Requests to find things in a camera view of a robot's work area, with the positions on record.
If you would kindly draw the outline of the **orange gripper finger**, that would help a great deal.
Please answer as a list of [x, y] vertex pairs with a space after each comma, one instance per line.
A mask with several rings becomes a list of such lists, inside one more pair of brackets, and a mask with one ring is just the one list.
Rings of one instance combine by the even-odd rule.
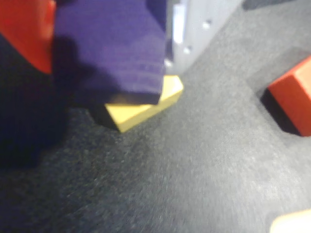
[[54, 0], [2, 0], [0, 34], [35, 68], [52, 71]]

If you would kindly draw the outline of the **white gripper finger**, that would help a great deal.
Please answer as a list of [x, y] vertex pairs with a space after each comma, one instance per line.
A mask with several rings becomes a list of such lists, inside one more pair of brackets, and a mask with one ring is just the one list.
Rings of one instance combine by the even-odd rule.
[[166, 74], [183, 74], [203, 51], [241, 0], [169, 0]]

